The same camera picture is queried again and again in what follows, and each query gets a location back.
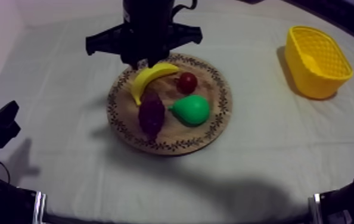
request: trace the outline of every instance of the banana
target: banana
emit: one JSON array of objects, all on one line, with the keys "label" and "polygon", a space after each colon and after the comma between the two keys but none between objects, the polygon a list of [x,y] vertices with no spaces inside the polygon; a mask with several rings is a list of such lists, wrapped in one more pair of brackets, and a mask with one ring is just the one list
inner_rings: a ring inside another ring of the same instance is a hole
[{"label": "banana", "polygon": [[135,100],[135,103],[141,105],[141,95],[144,93],[145,87],[154,79],[166,76],[177,72],[179,69],[177,66],[169,63],[158,63],[152,68],[143,69],[131,86],[131,95]]}]

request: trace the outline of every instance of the plastic basket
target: plastic basket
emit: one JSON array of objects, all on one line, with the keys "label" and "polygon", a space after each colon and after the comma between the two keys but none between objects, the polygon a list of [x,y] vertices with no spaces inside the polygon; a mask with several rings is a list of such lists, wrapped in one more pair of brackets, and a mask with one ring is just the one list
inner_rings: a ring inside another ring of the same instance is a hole
[{"label": "plastic basket", "polygon": [[311,27],[290,28],[285,59],[298,90],[310,98],[332,96],[353,75],[334,39]]}]

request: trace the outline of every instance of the wooden plate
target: wooden plate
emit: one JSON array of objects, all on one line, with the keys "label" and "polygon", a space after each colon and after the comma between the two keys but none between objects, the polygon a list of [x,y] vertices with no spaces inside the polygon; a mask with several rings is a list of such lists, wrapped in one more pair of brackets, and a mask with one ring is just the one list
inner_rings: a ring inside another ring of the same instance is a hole
[{"label": "wooden plate", "polygon": [[183,72],[197,76],[198,86],[193,94],[205,97],[210,105],[210,118],[198,127],[186,127],[170,111],[155,141],[148,141],[138,121],[138,110],[130,94],[134,78],[147,66],[141,61],[138,70],[126,69],[115,81],[108,95],[107,117],[116,133],[129,145],[148,153],[181,155],[205,147],[226,128],[232,111],[230,88],[224,77],[209,63],[185,54],[170,54],[163,60],[180,68],[177,74],[151,82],[145,91],[157,92],[167,108],[185,97],[176,89],[176,79]]}]

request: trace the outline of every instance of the tomato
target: tomato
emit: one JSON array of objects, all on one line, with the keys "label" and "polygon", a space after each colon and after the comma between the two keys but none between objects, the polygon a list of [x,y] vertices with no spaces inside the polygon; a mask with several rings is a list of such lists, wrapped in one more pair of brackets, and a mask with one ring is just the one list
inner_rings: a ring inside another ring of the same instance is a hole
[{"label": "tomato", "polygon": [[195,91],[198,85],[198,80],[194,74],[185,72],[182,73],[177,81],[177,89],[182,94],[191,94]]}]

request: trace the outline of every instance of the white tablecloth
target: white tablecloth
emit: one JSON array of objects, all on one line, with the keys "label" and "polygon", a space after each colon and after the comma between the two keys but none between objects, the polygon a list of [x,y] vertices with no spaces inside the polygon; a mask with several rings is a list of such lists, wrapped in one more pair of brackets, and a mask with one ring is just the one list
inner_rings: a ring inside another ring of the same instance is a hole
[{"label": "white tablecloth", "polygon": [[[16,99],[21,133],[0,151],[12,183],[48,194],[48,211],[82,219],[153,223],[257,222],[304,211],[307,197],[354,178],[354,77],[336,97],[293,93],[281,53],[288,28],[330,34],[354,69],[354,37],[281,1],[200,1],[176,22],[203,41],[175,49],[226,77],[233,112],[223,134],[194,154],[132,150],[108,127],[106,96],[126,68],[85,53],[85,37],[122,12],[29,29],[0,76],[0,107]],[[0,167],[0,178],[5,173]]]}]

